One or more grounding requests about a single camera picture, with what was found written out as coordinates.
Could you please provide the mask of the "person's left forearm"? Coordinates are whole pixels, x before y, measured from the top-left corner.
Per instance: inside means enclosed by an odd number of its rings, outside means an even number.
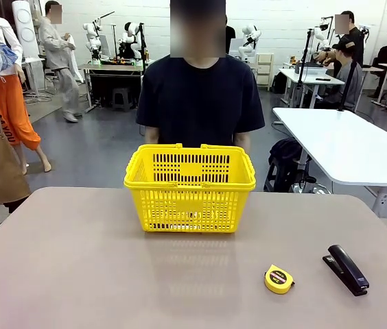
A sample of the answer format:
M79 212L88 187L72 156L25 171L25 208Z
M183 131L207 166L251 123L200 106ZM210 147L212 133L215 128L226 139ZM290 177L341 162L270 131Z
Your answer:
M251 148L250 132L234 134L233 144L236 147L241 147L246 154L249 154Z

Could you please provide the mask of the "yellow plastic shopping basket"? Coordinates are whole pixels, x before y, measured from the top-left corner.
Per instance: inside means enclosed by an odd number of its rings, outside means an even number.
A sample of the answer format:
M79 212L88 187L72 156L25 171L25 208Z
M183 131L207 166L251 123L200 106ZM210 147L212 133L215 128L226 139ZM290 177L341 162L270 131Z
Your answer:
M241 147L145 144L124 185L146 232L234 233L256 179Z

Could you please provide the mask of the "person in navy t-shirt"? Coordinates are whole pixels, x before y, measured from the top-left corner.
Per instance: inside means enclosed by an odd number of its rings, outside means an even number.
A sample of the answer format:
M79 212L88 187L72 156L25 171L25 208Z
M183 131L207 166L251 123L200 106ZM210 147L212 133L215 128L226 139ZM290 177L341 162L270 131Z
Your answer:
M226 54L225 0L170 0L170 54L145 71L136 122L158 144L234 146L265 121L250 67Z

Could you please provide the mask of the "background person in black shirt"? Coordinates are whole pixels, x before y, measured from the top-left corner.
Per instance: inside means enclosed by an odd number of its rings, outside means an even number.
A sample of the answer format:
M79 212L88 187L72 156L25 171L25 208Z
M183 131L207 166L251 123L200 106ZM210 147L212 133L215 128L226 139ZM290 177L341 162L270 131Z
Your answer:
M236 38L235 30L231 26L226 26L226 54L229 54L231 41Z

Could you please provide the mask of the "seated person in grey sweater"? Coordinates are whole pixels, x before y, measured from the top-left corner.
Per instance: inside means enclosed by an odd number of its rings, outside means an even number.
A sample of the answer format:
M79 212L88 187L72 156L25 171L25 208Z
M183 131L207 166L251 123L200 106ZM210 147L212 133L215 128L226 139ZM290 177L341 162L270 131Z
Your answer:
M354 59L356 44L348 38L340 40L333 46L336 60L341 64L336 78L344 82L341 86L334 86L323 99L327 108L355 110L363 80L362 67Z

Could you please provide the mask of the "person in grey hoodie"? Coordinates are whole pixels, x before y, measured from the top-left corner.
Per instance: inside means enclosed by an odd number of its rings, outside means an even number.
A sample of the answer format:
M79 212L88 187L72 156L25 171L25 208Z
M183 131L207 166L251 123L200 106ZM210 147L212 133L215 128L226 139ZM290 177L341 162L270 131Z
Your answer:
M40 21L39 37L44 47L47 66L58 78L58 91L62 96L62 113L65 121L77 123L82 116L79 109L79 88L70 70L70 55L75 46L70 35L61 36L54 26L54 12L62 18L62 6L56 0L45 3L45 16Z

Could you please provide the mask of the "black stool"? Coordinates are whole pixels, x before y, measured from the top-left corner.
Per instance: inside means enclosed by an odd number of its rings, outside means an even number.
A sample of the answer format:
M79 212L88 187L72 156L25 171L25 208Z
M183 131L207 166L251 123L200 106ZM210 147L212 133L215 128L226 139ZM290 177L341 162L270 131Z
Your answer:
M274 158L270 163L263 191L289 193L296 182L297 170L298 165L295 162L283 162Z

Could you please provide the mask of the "grey plastic stool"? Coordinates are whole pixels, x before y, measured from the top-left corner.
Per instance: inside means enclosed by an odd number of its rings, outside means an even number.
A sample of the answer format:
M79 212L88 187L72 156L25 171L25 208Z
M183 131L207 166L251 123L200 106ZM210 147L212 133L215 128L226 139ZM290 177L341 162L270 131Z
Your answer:
M116 110L129 111L132 109L132 98L129 88L114 88L112 93L112 105Z

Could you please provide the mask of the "white drawer cabinet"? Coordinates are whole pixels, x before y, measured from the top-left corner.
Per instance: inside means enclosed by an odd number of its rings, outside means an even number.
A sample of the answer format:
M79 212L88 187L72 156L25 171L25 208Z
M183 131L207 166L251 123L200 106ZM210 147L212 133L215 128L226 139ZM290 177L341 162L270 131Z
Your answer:
M257 68L255 75L257 85L270 90L274 79L274 54L273 53L258 53L256 57Z

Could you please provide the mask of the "black and white background robot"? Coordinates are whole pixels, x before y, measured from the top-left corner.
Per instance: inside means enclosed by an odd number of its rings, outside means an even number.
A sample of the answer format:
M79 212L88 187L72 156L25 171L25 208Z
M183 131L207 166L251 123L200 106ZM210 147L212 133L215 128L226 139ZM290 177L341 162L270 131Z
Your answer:
M143 23L127 22L124 32L119 40L119 57L131 60L142 60L145 39L143 35Z

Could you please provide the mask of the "yellow tape measure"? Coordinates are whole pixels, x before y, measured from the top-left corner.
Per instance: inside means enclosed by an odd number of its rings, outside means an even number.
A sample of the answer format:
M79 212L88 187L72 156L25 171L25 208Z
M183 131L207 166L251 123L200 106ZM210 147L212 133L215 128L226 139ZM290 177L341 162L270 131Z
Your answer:
M264 274L264 284L273 293L283 295L295 285L295 281L287 271L271 265Z

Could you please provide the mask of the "thin black stand pole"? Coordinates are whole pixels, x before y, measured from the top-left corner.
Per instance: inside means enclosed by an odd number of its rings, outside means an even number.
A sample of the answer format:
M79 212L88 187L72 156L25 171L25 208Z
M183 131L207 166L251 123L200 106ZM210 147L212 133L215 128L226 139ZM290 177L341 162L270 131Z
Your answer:
M309 58L312 51L313 40L314 40L314 29L308 29L307 40L303 51L303 57L300 65L298 82L296 85L297 89L301 89L303 87L303 80L306 78L306 75L307 75L307 65L310 62Z

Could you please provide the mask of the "white background robot on workbench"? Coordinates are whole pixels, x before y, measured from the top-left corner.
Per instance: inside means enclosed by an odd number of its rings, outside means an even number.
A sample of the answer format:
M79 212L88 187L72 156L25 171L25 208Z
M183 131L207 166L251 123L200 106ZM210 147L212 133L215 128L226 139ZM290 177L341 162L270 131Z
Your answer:
M85 23L82 26L86 32L86 48L91 52L91 64L100 64L102 44L99 38L101 28L101 18L97 18L91 23Z

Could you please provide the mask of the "black office chair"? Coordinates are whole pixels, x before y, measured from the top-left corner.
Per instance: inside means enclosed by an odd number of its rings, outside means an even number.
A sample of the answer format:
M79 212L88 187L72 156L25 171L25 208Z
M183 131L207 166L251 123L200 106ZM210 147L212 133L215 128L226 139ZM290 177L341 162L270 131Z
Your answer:
M56 73L49 68L47 57L45 55L40 55L40 59L43 60L44 91L50 95L55 95L57 93L58 84Z

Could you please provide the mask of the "white tower air conditioner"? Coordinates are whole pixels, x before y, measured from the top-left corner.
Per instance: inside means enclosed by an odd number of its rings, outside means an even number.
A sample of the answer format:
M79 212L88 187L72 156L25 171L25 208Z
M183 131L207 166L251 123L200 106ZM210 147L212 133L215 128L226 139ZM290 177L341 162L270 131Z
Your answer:
M12 2L12 11L17 37L23 48L24 58L37 58L39 55L30 3L25 0Z

